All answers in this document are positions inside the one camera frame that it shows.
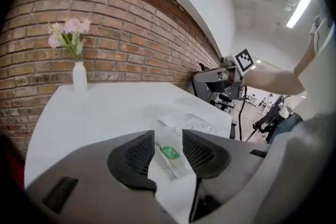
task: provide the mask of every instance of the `fluorescent light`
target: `fluorescent light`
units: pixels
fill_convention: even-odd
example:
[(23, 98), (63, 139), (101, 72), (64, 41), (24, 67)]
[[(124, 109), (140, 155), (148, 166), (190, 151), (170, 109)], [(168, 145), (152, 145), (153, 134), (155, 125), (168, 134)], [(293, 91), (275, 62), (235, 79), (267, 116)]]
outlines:
[(288, 28), (292, 29), (294, 27), (294, 25), (301, 18), (304, 11), (307, 9), (310, 2), (311, 2), (311, 0), (300, 0), (296, 10), (294, 11), (292, 17), (289, 19), (289, 21), (286, 25)]

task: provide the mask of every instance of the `white tabletop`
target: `white tabletop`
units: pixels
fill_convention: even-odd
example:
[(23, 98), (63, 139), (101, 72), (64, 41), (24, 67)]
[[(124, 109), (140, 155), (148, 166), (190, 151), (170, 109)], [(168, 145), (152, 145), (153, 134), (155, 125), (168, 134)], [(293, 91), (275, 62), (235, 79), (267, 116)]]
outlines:
[[(84, 94), (76, 94), (71, 85), (59, 87), (31, 137), (25, 186), (75, 149), (124, 134), (159, 129), (162, 127), (159, 118), (172, 112), (192, 113), (220, 129), (222, 137), (229, 138), (230, 115), (170, 83), (91, 84)], [(171, 202), (165, 197), (169, 194), (164, 187), (169, 180), (152, 163), (149, 178), (158, 186), (157, 200), (180, 223), (185, 222), (183, 218), (188, 214), (195, 190), (194, 174), (170, 182), (178, 185)]]

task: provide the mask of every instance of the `floor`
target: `floor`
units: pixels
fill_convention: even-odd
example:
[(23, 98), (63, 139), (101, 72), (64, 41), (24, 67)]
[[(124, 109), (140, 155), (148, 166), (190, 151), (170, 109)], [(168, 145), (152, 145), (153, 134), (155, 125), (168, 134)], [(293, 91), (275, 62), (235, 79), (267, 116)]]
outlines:
[[(240, 111), (240, 108), (242, 107), (242, 101), (238, 102), (235, 105), (235, 108), (231, 111), (230, 115), (234, 120), (238, 122), (238, 114)], [(253, 132), (252, 124), (260, 120), (263, 115), (259, 113), (260, 111), (254, 107), (253, 105), (249, 103), (245, 103), (244, 109), (242, 111), (241, 116), (241, 136), (243, 138), (243, 141), (246, 140), (246, 138)], [(255, 143), (266, 143), (266, 134), (261, 134), (259, 131), (254, 133), (254, 135), (250, 138), (249, 142), (255, 142)], [(236, 140), (239, 140), (239, 126), (236, 125)]]

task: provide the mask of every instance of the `green label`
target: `green label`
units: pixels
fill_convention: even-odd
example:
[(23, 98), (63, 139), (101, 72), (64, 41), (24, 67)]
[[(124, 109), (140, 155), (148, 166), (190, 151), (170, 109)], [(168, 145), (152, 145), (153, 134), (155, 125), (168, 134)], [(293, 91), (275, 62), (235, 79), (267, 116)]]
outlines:
[(169, 159), (177, 159), (180, 157), (177, 151), (171, 146), (163, 147), (162, 152)]

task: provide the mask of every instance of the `brick wall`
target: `brick wall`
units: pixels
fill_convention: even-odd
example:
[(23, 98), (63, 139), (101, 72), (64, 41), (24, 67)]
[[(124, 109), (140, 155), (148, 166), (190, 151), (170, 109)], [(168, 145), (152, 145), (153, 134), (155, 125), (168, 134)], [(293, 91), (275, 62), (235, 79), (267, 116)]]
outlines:
[(0, 35), (0, 128), (25, 154), (59, 85), (72, 82), (65, 48), (48, 46), (48, 22), (89, 18), (89, 82), (167, 81), (187, 89), (198, 62), (218, 66), (204, 33), (175, 0), (15, 0)]

